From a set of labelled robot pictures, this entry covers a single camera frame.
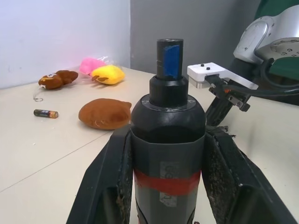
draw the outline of yellow plush toy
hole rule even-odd
[[[105,65],[92,71],[92,80],[107,85],[114,85],[124,79],[125,73],[114,65]]]

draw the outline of aa battery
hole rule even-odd
[[[58,118],[58,112],[57,111],[47,111],[47,110],[38,110],[35,109],[33,111],[33,114],[37,117],[44,117],[44,118]]]

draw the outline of black bottle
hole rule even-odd
[[[206,117],[182,76],[183,40],[157,41],[157,75],[132,111],[135,197],[140,224],[191,224]]]

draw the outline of green fabric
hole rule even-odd
[[[295,5],[299,5],[299,0],[261,0],[255,19],[265,15],[276,16]],[[299,55],[277,60],[271,67],[270,73],[299,80]]]

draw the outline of table surface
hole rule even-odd
[[[134,106],[149,92],[153,74],[124,71],[126,78],[118,85],[79,78],[60,90],[40,92],[42,102],[32,99],[37,84],[0,90],[0,223],[66,222],[85,170],[112,134],[86,127],[78,119],[79,110],[96,98]],[[207,89],[192,85],[189,94],[205,110],[214,98]],[[249,104],[246,113],[234,107],[221,125],[229,126],[238,147],[263,171],[299,221],[299,107],[260,98],[251,98]],[[58,111],[59,118],[35,117],[34,109]],[[215,223],[203,182],[194,220]],[[135,200],[130,223],[138,223]]]

